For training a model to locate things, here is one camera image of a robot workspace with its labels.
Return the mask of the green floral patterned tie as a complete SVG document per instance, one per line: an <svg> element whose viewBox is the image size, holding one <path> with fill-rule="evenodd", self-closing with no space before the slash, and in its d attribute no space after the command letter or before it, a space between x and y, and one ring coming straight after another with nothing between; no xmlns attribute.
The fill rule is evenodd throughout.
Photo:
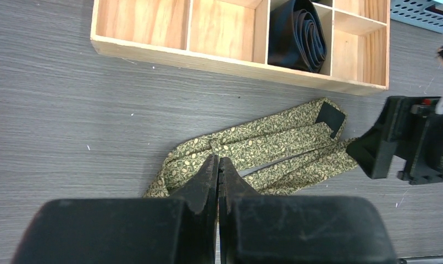
<svg viewBox="0 0 443 264"><path fill-rule="evenodd" d="M327 98L188 140L170 152L145 197L168 197L211 154L249 170L245 181L260 194L292 195L357 167L341 140L347 115Z"/></svg>

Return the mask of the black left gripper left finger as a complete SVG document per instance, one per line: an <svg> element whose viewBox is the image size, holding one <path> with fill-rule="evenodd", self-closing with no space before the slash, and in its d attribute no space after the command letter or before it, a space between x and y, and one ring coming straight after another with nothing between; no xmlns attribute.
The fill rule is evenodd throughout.
<svg viewBox="0 0 443 264"><path fill-rule="evenodd" d="M166 198L59 199L26 229L13 263L213 263L219 158Z"/></svg>

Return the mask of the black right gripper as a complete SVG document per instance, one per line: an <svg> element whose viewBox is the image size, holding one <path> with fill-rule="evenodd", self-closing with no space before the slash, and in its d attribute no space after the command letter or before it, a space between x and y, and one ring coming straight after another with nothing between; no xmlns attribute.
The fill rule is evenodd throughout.
<svg viewBox="0 0 443 264"><path fill-rule="evenodd" d="M440 97L390 96L375 123L346 152L370 179L385 179L392 158L405 161L397 178L411 185L443 182L443 114Z"/></svg>

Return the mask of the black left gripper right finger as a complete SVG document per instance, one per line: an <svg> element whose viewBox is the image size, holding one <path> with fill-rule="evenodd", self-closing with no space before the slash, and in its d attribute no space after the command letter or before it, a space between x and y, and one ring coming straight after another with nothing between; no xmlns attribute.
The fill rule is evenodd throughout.
<svg viewBox="0 0 443 264"><path fill-rule="evenodd" d="M222 263L396 263L374 205L355 196L261 195L219 163Z"/></svg>

